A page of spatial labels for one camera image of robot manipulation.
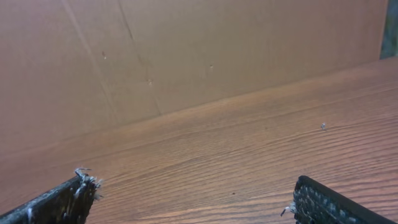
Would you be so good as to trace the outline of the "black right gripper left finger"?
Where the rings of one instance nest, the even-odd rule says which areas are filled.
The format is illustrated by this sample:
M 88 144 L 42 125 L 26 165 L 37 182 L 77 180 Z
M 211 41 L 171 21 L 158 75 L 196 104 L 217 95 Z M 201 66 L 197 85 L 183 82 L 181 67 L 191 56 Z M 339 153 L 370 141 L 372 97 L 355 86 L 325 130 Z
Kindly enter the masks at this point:
M 75 176 L 1 215 L 1 224 L 85 224 L 102 180 L 77 168 Z

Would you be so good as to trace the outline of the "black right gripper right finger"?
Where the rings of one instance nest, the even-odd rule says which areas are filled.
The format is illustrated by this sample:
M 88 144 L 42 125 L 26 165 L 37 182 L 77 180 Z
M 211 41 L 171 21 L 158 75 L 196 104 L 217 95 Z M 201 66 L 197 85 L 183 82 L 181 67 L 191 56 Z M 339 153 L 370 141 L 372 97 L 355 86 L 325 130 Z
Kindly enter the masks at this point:
M 296 224 L 397 224 L 306 175 L 298 178 L 293 198 L 282 212 L 293 213 Z

